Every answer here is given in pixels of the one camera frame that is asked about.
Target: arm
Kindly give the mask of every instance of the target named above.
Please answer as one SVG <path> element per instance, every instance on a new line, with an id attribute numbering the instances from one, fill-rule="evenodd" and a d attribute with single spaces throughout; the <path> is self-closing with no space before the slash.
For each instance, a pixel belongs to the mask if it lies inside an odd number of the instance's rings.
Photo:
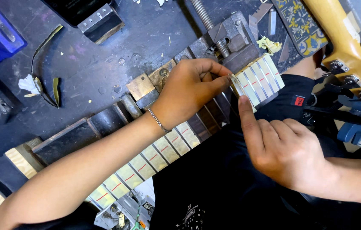
<path id="1" fill-rule="evenodd" d="M 247 97 L 239 98 L 244 139 L 253 165 L 289 189 L 361 203 L 361 160 L 327 158 L 318 138 L 299 122 L 255 120 Z"/>
<path id="2" fill-rule="evenodd" d="M 224 77 L 213 80 L 210 72 Z M 151 109 L 166 129 L 173 129 L 224 91 L 230 85 L 229 73 L 210 59 L 183 60 L 171 72 Z M 49 165 L 2 203 L 0 229 L 69 215 L 109 176 L 164 134 L 146 113 Z"/>

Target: red logo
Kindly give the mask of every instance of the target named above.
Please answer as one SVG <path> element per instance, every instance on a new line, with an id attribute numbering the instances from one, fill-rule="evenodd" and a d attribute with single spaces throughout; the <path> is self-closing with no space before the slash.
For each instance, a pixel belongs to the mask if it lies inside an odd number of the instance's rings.
<path id="1" fill-rule="evenodd" d="M 302 106 L 303 103 L 304 103 L 304 99 L 302 97 L 297 97 L 297 99 L 295 100 L 296 106 Z"/>

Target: hand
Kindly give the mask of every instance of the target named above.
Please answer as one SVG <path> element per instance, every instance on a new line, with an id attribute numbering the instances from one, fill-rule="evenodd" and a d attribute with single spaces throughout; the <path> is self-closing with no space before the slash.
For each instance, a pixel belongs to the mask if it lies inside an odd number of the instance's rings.
<path id="1" fill-rule="evenodd" d="M 293 119 L 256 121 L 246 96 L 239 98 L 238 106 L 244 139 L 257 170 L 299 192 L 313 195 L 328 189 L 336 174 L 314 133 Z"/>
<path id="2" fill-rule="evenodd" d="M 221 77 L 214 79 L 211 73 Z M 226 90 L 231 73 L 211 59 L 181 60 L 151 109 L 163 127 L 171 130 Z"/>

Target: silver chain bracelet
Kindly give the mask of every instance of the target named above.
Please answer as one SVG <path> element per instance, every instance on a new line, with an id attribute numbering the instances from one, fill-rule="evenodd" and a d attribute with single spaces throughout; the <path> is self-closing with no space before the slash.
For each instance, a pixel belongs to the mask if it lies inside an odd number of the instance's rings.
<path id="1" fill-rule="evenodd" d="M 163 125 L 160 123 L 160 121 L 156 118 L 155 114 L 153 114 L 152 110 L 150 108 L 148 108 L 148 111 L 151 113 L 152 117 L 155 119 L 155 121 L 157 122 L 157 124 L 159 125 L 159 127 L 165 132 L 165 133 L 170 133 L 172 132 L 172 130 L 168 131 L 166 130 Z"/>

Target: workbench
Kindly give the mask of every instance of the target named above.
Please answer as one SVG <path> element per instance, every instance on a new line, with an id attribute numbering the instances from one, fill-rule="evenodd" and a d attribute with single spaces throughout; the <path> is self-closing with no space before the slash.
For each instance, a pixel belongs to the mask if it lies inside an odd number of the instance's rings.
<path id="1" fill-rule="evenodd" d="M 260 0 L 202 2 L 214 24 L 237 10 L 248 19 L 261 5 Z M 9 120 L 0 120 L 0 157 L 37 136 L 48 139 L 79 119 L 118 102 L 120 96 L 128 93 L 125 85 L 133 78 L 152 73 L 206 33 L 188 0 L 169 0 L 161 7 L 156 0 L 141 0 L 138 4 L 117 0 L 114 8 L 125 27 L 96 45 L 40 0 L 0 0 L 1 12 L 28 42 L 14 57 L 0 63 L 0 86 L 7 88 L 2 90 L 14 103 Z M 35 68 L 49 95 L 52 95 L 53 77 L 61 78 L 61 107 L 56 109 L 40 96 L 24 97 L 30 92 L 20 90 L 18 83 L 30 74 L 36 48 L 58 24 L 64 28 L 41 51 Z M 260 35 L 268 36 L 268 15 L 258 28 Z M 276 34 L 268 37 L 283 43 L 286 35 L 277 17 Z M 279 57 L 280 52 L 273 56 L 273 61 L 280 72 L 303 59 L 293 44 L 290 44 L 287 61 L 277 64 Z"/>

